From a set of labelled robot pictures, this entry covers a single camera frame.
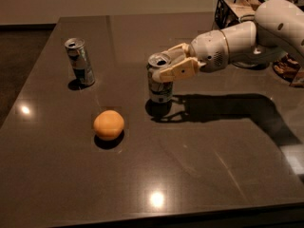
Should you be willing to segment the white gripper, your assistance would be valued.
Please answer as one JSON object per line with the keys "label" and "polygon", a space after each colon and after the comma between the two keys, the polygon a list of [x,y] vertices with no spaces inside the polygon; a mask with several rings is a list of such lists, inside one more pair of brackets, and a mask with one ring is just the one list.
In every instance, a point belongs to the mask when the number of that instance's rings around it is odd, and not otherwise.
{"label": "white gripper", "polygon": [[158,69],[152,74],[152,79],[158,83],[193,77],[199,71],[211,73],[225,69],[229,59],[226,38],[221,30],[205,32],[190,45],[181,43],[163,53],[169,57],[171,66]]}

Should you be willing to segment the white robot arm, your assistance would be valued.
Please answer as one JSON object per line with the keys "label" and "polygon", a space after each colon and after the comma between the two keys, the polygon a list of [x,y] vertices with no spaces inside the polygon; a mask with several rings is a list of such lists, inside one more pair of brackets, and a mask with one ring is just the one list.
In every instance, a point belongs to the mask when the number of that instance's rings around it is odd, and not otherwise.
{"label": "white robot arm", "polygon": [[[181,56],[173,59],[173,52]],[[169,57],[169,63],[157,69],[152,79],[167,83],[233,63],[267,64],[286,53],[304,63],[304,13],[289,1],[268,0],[257,8],[252,21],[205,32],[189,44],[162,52],[160,56]]]}

